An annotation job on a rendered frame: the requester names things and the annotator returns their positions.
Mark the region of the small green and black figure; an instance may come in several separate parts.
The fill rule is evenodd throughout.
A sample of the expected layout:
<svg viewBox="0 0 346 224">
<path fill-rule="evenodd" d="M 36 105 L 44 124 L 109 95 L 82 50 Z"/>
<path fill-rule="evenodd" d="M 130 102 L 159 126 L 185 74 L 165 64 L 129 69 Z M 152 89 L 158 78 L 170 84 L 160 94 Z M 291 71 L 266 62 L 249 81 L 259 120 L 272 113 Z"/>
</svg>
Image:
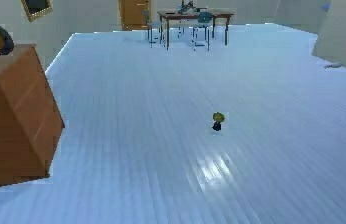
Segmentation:
<svg viewBox="0 0 346 224">
<path fill-rule="evenodd" d="M 225 116 L 220 112 L 216 112 L 213 114 L 213 120 L 214 123 L 212 129 L 215 131 L 220 131 L 222 129 L 221 123 L 225 120 Z"/>
</svg>

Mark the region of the blue chair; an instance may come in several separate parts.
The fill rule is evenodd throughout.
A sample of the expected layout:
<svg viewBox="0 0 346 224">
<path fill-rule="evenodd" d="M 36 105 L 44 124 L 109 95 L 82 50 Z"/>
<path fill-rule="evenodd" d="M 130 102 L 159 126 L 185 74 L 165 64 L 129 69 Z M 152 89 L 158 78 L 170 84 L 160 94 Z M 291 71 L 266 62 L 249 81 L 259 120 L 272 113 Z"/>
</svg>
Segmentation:
<svg viewBox="0 0 346 224">
<path fill-rule="evenodd" d="M 152 21 L 150 19 L 149 11 L 147 9 L 143 10 L 143 16 L 144 16 L 145 25 L 147 28 L 147 40 L 148 40 L 149 44 L 153 45 L 157 42 L 159 42 L 160 44 L 164 44 L 165 43 L 165 37 L 163 34 L 162 23 Z M 154 29 L 158 30 L 159 36 L 156 36 L 153 34 Z"/>
</svg>

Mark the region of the teal chair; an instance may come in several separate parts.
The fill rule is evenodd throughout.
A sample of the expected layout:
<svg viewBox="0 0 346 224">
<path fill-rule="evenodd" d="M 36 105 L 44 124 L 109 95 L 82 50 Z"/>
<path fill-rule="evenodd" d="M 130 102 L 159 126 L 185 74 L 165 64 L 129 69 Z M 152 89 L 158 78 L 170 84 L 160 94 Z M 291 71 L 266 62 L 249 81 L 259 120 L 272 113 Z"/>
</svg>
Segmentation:
<svg viewBox="0 0 346 224">
<path fill-rule="evenodd" d="M 196 50 L 197 47 L 205 47 L 207 50 L 210 50 L 210 22 L 213 18 L 213 15 L 210 12 L 200 12 L 197 17 L 197 23 L 192 27 L 192 45 L 193 50 Z M 204 30 L 204 42 L 198 42 L 198 31 L 200 29 Z"/>
</svg>

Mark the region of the brown wooden table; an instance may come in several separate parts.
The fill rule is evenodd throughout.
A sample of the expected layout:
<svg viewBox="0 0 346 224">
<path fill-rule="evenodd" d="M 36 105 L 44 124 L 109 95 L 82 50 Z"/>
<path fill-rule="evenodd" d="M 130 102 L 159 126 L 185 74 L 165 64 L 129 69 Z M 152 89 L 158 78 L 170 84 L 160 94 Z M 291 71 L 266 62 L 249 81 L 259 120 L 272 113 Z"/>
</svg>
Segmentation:
<svg viewBox="0 0 346 224">
<path fill-rule="evenodd" d="M 217 19 L 225 19 L 225 29 L 224 29 L 224 44 L 228 44 L 228 30 L 229 30 L 229 24 L 231 17 L 233 16 L 233 13 L 223 11 L 223 10 L 210 10 L 205 11 L 210 12 L 213 15 L 213 18 L 210 22 L 210 38 L 215 37 L 215 26 L 216 26 L 216 20 Z M 171 21 L 181 21 L 181 20 L 197 20 L 198 14 L 200 12 L 196 13 L 189 13 L 189 14 L 179 14 L 178 12 L 170 12 L 170 11 L 158 11 L 157 14 L 159 15 L 160 20 L 166 21 L 166 49 L 169 49 L 170 45 L 170 22 Z"/>
</svg>

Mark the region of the grey objects cluster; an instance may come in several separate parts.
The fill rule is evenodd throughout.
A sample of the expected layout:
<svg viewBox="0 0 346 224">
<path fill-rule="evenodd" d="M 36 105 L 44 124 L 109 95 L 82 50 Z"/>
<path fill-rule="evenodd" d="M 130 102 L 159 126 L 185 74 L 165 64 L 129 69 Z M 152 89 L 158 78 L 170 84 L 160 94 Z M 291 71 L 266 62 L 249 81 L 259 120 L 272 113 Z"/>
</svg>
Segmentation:
<svg viewBox="0 0 346 224">
<path fill-rule="evenodd" d="M 196 13 L 199 9 L 196 7 L 196 0 L 181 0 L 178 8 L 179 14 Z"/>
</svg>

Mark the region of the brown wooden room door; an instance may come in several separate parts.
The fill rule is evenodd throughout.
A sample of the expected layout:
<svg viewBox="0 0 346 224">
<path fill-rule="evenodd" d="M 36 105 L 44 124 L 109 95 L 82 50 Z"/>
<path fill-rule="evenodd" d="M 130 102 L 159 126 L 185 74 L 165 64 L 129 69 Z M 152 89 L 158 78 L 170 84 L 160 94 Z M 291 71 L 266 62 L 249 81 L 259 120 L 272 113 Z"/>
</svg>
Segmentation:
<svg viewBox="0 0 346 224">
<path fill-rule="evenodd" d="M 150 0 L 118 0 L 118 3 L 124 31 L 147 29 L 144 12 L 149 13 Z"/>
</svg>

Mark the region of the brown wooden chest of drawers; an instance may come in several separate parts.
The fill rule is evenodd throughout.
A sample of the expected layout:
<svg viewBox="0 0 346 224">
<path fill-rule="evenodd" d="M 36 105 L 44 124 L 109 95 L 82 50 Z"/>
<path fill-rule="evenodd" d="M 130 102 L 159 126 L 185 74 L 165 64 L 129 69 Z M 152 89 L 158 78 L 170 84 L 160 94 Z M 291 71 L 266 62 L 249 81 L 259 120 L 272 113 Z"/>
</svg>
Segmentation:
<svg viewBox="0 0 346 224">
<path fill-rule="evenodd" d="M 47 178 L 64 128 L 36 47 L 0 56 L 0 187 Z"/>
</svg>

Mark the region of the gold framed wall picture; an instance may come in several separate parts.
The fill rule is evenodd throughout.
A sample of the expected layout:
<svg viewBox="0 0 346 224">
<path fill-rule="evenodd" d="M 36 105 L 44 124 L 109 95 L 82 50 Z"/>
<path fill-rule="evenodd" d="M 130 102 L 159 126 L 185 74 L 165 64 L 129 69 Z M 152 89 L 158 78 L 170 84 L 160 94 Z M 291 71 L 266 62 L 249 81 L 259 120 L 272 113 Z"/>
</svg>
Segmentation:
<svg viewBox="0 0 346 224">
<path fill-rule="evenodd" d="M 21 0 L 29 22 L 44 17 L 53 11 L 51 0 Z"/>
</svg>

